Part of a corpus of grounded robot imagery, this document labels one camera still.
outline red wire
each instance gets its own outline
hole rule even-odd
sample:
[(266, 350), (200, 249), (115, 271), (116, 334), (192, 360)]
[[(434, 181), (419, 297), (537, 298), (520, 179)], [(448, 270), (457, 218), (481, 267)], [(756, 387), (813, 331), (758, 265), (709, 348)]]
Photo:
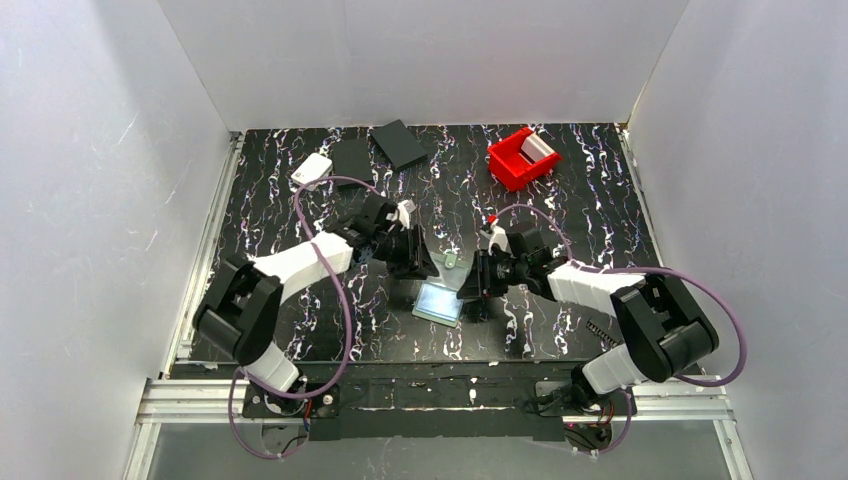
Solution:
[(312, 412), (312, 399), (309, 399), (309, 403), (306, 404), (306, 413), (303, 414), (303, 419), (306, 420), (309, 418), (309, 414)]
[(607, 419), (606, 422), (602, 423), (602, 425), (609, 425), (612, 421), (613, 415), (615, 415), (615, 404), (610, 402), (610, 417)]

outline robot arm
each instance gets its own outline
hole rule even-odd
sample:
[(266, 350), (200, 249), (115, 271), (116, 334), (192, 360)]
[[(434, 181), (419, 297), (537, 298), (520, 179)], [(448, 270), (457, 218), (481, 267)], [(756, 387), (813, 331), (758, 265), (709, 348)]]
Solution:
[(280, 305), (329, 275), (313, 245), (337, 274), (374, 258), (385, 261), (397, 279), (438, 275), (420, 227), (409, 223), (412, 208), (411, 202), (395, 205), (369, 195), (359, 213), (309, 242), (253, 262), (237, 255), (227, 258), (197, 309), (195, 329), (251, 376), (289, 391), (300, 374), (274, 343), (274, 330)]
[(524, 284), (549, 300), (617, 317), (624, 343), (572, 371), (572, 401), (587, 406), (621, 387), (664, 382), (718, 348), (715, 329), (678, 278), (584, 271), (554, 257), (535, 226), (514, 230), (494, 222), (484, 229), (489, 248), (475, 253), (457, 296), (501, 296)]

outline black marbled tabletop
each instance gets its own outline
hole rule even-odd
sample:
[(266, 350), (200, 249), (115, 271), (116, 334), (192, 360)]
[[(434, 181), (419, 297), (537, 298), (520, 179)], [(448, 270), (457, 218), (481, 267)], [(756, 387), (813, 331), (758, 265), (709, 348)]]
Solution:
[[(394, 201), (412, 199), (413, 221), (422, 225), (431, 252), (455, 251), (470, 260), (484, 245), (477, 231), (485, 219), (513, 203), (529, 203), (552, 216), (566, 232), (575, 257), (594, 265), (657, 265), (652, 239), (634, 191), (615, 126), (531, 125), (563, 156), (554, 172), (526, 189), (509, 193), (487, 170), (487, 147), (522, 125), (410, 127), (428, 161), (393, 172), (372, 146), (377, 189)], [(236, 171), (213, 271), (233, 253), (263, 256), (304, 240), (292, 208), (291, 173), (310, 153), (331, 155), (340, 140), (365, 137), (370, 128), (251, 130)], [(321, 230), (356, 209), (362, 189), (321, 188), (304, 195), (304, 210)], [(512, 218), (535, 221), (526, 210)], [(562, 248), (539, 221), (546, 241)], [(352, 359), (372, 361), (459, 361), (586, 359), (606, 349), (585, 328), (587, 320), (614, 337), (612, 319), (594, 310), (557, 304), (513, 287), (502, 299), (467, 304), (457, 328), (413, 317), (414, 282), (392, 281), (381, 262), (343, 276), (355, 310)], [(335, 290), (323, 280), (290, 298), (280, 309), (276, 341), (297, 360), (338, 360), (343, 317)], [(192, 360), (228, 361), (195, 336)]]

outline white wall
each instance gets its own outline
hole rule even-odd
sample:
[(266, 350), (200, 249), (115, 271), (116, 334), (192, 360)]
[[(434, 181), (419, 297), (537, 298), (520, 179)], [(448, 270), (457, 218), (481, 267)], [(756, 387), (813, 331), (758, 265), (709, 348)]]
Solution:
[(757, 478), (848, 469), (846, 124), (838, 0), (693, 0), (631, 122), (664, 259), (742, 316), (730, 393)]
[(626, 121), (688, 0), (159, 0), (231, 130)]
[(153, 0), (0, 9), (0, 478), (120, 478), (228, 133)]

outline red plastic container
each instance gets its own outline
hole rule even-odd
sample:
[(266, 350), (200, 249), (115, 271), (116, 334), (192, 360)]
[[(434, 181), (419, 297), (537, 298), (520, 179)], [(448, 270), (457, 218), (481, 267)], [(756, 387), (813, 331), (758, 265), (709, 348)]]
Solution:
[(521, 146), (532, 134), (533, 130), (524, 127), (489, 147), (489, 171), (510, 192), (520, 190), (533, 180), (550, 173), (556, 162), (562, 160), (562, 156), (554, 152), (536, 163), (528, 162), (521, 155)]

